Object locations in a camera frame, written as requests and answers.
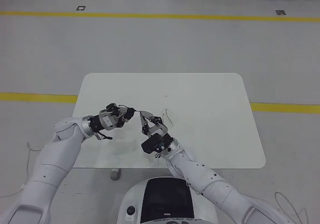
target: small black square on floor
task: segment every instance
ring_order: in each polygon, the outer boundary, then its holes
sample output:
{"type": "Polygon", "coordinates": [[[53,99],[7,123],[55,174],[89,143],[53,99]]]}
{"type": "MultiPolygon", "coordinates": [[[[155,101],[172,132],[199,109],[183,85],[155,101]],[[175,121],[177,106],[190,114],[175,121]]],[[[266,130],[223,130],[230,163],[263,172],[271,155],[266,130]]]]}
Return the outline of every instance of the small black square on floor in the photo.
{"type": "Polygon", "coordinates": [[[86,6],[78,6],[76,11],[85,11],[86,6]]]}
{"type": "Polygon", "coordinates": [[[286,15],[286,13],[285,13],[284,10],[276,10],[276,13],[277,13],[277,15],[279,15],[279,16],[285,16],[285,15],[286,15]]]}

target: round button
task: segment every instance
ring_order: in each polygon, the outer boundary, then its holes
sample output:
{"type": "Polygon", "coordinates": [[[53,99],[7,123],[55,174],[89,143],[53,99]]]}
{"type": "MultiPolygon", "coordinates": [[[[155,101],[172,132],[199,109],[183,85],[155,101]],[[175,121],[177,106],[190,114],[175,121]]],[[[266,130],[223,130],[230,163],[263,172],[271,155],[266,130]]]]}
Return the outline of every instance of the round button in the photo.
{"type": "Polygon", "coordinates": [[[134,207],[134,206],[129,206],[129,207],[127,207],[126,213],[127,213],[129,216],[132,216],[133,214],[135,214],[135,207],[134,207]]]}

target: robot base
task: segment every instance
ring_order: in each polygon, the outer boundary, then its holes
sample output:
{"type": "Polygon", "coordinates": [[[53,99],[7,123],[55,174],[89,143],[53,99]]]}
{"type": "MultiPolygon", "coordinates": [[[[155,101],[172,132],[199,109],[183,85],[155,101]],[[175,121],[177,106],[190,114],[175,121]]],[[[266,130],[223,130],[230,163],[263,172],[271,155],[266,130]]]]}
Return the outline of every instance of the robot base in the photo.
{"type": "Polygon", "coordinates": [[[117,224],[170,218],[218,224],[215,206],[189,188],[185,180],[174,177],[151,178],[130,188],[120,205],[117,224]]]}

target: black screen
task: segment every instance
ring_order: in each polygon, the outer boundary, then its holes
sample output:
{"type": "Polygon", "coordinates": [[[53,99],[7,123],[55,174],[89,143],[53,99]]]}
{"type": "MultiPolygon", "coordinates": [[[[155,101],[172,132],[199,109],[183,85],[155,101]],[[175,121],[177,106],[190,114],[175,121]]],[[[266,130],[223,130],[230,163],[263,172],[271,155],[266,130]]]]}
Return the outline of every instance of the black screen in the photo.
{"type": "Polygon", "coordinates": [[[191,192],[185,180],[155,178],[147,182],[140,222],[159,218],[194,218],[191,192]]]}

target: table leg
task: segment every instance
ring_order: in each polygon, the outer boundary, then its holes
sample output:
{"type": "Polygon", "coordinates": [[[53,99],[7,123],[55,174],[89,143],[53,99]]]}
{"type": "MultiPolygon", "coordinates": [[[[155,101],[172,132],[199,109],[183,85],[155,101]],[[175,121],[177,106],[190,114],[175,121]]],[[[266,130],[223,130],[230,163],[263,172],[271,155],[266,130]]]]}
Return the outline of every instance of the table leg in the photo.
{"type": "Polygon", "coordinates": [[[111,174],[110,174],[110,178],[112,180],[118,180],[121,177],[121,169],[116,168],[116,169],[111,169],[111,174]]]}

